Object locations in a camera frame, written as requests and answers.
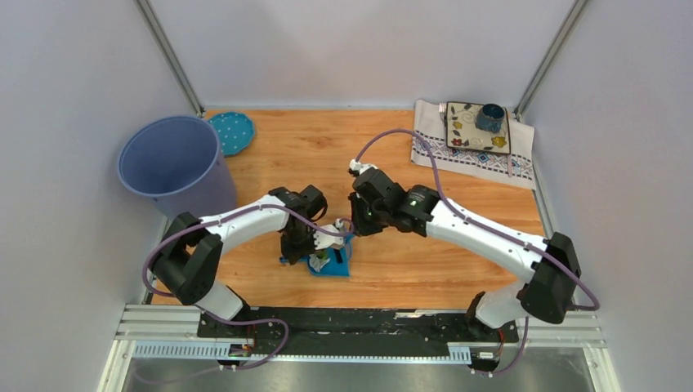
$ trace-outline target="purple trash bin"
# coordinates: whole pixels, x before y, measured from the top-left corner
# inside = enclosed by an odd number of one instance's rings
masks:
[[[133,193],[152,199],[168,219],[236,208],[219,136],[196,117],[162,118],[142,128],[118,157],[118,177]]]

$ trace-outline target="white cloth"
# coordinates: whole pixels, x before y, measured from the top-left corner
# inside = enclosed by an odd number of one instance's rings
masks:
[[[512,145],[510,155],[451,149],[445,143],[445,125],[440,120],[438,105],[417,100],[414,111],[414,130],[431,145],[436,165],[440,169],[521,188],[536,188],[532,166],[534,128],[529,125],[510,120]],[[512,160],[511,176],[507,173],[509,158]],[[419,166],[431,167],[426,150],[416,139],[412,142],[411,161]]]

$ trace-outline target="white wall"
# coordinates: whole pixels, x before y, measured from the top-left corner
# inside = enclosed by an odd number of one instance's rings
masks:
[[[153,0],[204,105],[516,105],[573,0]]]
[[[592,2],[527,114],[624,391],[691,390],[693,2]]]
[[[163,218],[115,175],[189,113],[128,0],[0,4],[0,390],[92,391]]]

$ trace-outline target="wooden tabletop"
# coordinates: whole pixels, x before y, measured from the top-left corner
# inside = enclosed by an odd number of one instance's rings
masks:
[[[221,111],[211,111],[208,116]],[[347,200],[353,179],[349,161],[378,133],[410,129],[414,112],[403,110],[249,110],[257,134],[251,145],[226,160],[238,187],[239,206],[284,186],[300,192],[313,184],[328,199],[321,225],[351,216]],[[379,140],[361,159],[402,187],[435,188],[431,169],[409,161],[411,137]],[[466,209],[514,229],[542,234],[531,191],[440,172],[445,193]],[[481,291],[514,277],[466,249],[393,228],[355,238],[350,278],[314,277],[307,266],[281,265],[279,234],[242,244],[221,259],[217,278],[250,305],[465,309]],[[176,303],[155,297],[156,304]]]

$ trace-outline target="black mounting plate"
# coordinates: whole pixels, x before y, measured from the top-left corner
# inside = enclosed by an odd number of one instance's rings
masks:
[[[464,321],[464,313],[432,310],[244,307],[236,321],[283,319],[289,325],[288,341],[281,354],[364,355],[364,356],[447,356],[449,342],[499,343],[499,335],[474,337]],[[502,327],[505,341],[518,341],[514,322]],[[230,327],[206,314],[200,317],[199,337],[246,338],[257,334],[254,354],[269,354],[281,342],[284,327],[278,323],[258,324],[256,332],[247,327]]]

